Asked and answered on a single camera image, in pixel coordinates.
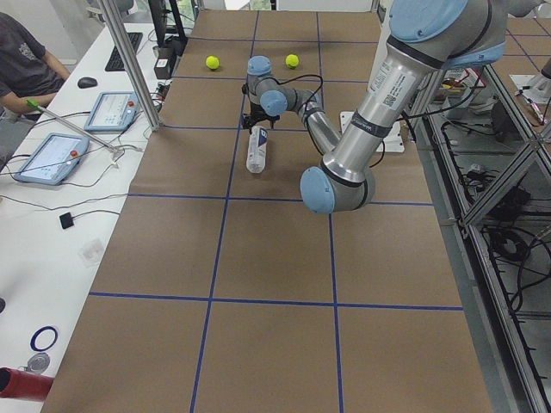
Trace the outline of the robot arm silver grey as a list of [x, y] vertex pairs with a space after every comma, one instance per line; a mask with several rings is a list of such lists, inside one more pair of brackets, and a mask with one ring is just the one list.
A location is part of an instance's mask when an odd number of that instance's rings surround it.
[[505, 51], [508, 15], [523, 17], [537, 6], [537, 1], [393, 2], [387, 12], [387, 56], [342, 133], [314, 92], [285, 87], [272, 76], [270, 60], [254, 56], [242, 87], [251, 105], [243, 125], [251, 128], [259, 121], [274, 122], [286, 111], [297, 113], [323, 156], [300, 179], [304, 204], [323, 214], [359, 209], [375, 192], [369, 159], [425, 75], [497, 61]]

